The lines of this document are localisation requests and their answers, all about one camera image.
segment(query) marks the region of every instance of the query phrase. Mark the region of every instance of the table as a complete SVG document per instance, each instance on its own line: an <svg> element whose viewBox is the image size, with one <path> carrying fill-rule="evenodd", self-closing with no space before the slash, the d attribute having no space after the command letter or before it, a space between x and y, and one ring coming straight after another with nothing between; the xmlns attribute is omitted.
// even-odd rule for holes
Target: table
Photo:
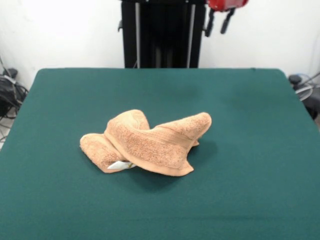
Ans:
<svg viewBox="0 0 320 240"><path fill-rule="evenodd" d="M81 136L130 109L210 113L194 172L92 164ZM276 69L43 69L0 152L0 239L319 239L319 146Z"/></svg>

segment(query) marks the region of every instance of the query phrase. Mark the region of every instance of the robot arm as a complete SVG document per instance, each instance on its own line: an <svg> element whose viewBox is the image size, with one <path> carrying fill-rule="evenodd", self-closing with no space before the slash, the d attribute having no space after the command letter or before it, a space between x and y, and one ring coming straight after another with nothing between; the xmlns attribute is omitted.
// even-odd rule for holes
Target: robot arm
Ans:
<svg viewBox="0 0 320 240"><path fill-rule="evenodd" d="M226 19L223 22L221 28L221 34L225 34L230 22L231 17L235 14L237 8L241 8L248 3L249 0L208 0L210 7L209 22L207 28L204 31L206 37L210 37L213 26L215 12L228 12Z"/></svg>

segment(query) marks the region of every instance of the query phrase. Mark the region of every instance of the black metal frame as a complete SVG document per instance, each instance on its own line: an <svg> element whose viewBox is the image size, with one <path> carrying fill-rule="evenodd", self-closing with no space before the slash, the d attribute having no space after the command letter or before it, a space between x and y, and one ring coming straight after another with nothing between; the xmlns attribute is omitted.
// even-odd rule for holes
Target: black metal frame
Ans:
<svg viewBox="0 0 320 240"><path fill-rule="evenodd" d="M205 0L124 0L121 8L125 67L197 68L205 24L205 2ZM140 3L138 42L136 3Z"/></svg>

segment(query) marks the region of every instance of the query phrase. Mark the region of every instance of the towel tag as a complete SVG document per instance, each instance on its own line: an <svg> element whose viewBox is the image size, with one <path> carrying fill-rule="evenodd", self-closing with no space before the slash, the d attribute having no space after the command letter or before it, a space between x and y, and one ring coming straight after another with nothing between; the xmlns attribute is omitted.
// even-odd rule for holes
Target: towel tag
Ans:
<svg viewBox="0 0 320 240"><path fill-rule="evenodd" d="M116 161L114 164L111 164L108 169L132 169L136 167L137 165L134 165L133 163L129 161Z"/></svg>

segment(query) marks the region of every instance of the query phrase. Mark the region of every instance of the terry cloth towel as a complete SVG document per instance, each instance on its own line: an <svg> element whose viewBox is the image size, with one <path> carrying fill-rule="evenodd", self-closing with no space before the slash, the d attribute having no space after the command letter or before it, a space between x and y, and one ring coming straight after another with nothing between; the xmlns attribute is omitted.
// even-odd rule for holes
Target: terry cloth towel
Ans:
<svg viewBox="0 0 320 240"><path fill-rule="evenodd" d="M127 111L127 116L132 119L132 126L140 130L149 130L149 123L140 110ZM112 145L104 134L90 133L80 139L80 147L87 157L104 173L112 174L124 170L108 169L114 163L127 162L126 158Z"/></svg>
<svg viewBox="0 0 320 240"><path fill-rule="evenodd" d="M194 170L187 161L189 150L211 123L203 112L145 130L124 112L108 122L104 135L131 163L163 175L184 176Z"/></svg>

